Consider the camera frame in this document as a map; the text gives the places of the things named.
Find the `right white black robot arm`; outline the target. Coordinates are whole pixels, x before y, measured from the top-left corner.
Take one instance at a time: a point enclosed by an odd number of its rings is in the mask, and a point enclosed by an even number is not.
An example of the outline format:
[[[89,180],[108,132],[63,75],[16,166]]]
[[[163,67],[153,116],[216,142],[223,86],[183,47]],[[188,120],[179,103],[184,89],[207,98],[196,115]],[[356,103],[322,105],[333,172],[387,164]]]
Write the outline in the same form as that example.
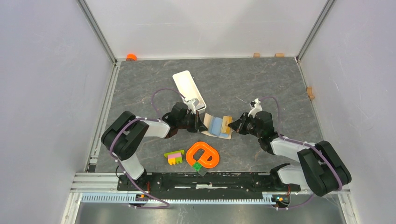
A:
[[[352,181],[349,170],[330,142],[300,142],[278,134],[273,126],[273,116],[269,112],[257,112],[254,116],[245,112],[238,120],[228,124],[228,127],[241,135],[257,137],[263,151],[299,163],[298,166],[284,165],[275,168],[276,174],[269,181],[275,190],[295,184],[309,188],[317,196],[324,196],[341,190]]]

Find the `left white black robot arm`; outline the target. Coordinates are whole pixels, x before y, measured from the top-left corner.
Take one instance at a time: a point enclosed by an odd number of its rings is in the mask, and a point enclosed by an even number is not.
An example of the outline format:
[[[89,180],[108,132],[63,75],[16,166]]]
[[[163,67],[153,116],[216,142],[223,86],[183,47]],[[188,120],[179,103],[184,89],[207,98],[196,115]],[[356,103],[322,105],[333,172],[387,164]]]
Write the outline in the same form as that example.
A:
[[[208,130],[192,105],[177,102],[170,112],[159,119],[139,117],[130,111],[124,111],[104,131],[100,141],[129,178],[130,186],[141,190],[146,186],[147,178],[143,175],[145,169],[139,162],[136,151],[143,138],[168,139],[180,129],[190,133]]]

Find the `white rectangular tray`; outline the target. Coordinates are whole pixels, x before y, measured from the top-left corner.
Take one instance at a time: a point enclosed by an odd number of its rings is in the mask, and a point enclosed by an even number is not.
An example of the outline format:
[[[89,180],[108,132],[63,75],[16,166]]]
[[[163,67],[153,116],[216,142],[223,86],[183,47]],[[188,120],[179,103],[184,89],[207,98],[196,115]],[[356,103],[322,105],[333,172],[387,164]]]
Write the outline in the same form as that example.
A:
[[[178,91],[184,96],[184,99],[197,99],[196,109],[203,113],[206,110],[206,103],[196,86],[191,73],[188,70],[176,73],[172,76]]]

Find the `tan credit card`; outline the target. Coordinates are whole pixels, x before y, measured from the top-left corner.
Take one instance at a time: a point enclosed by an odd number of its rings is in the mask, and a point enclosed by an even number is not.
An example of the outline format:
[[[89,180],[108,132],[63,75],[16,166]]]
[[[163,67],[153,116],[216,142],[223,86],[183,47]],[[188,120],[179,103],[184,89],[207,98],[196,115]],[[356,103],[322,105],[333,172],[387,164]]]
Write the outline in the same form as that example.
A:
[[[223,116],[221,130],[220,130],[221,134],[229,135],[231,133],[231,128],[228,126],[230,123],[232,123],[232,117]]]

